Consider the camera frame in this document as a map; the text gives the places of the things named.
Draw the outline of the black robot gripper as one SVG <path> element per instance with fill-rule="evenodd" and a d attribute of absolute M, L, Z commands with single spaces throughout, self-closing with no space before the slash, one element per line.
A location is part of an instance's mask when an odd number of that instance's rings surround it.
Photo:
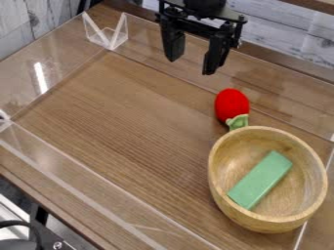
<path fill-rule="evenodd" d="M 203 75 L 211 75 L 224 64 L 229 46 L 240 45 L 247 17 L 227 6 L 227 0 L 157 0 L 156 20 L 160 25 L 164 55 L 173 62 L 185 48 L 185 32 L 200 37 L 216 32 L 208 39 L 208 51 L 203 59 Z"/>

